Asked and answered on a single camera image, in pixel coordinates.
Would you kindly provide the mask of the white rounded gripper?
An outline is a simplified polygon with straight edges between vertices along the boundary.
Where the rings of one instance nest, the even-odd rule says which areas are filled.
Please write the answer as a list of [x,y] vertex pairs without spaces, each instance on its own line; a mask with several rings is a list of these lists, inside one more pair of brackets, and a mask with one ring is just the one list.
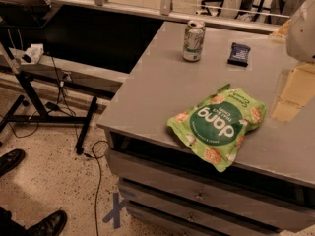
[[286,39],[287,54],[300,62],[288,72],[272,117],[290,122],[315,96],[315,0],[305,0],[271,39]]

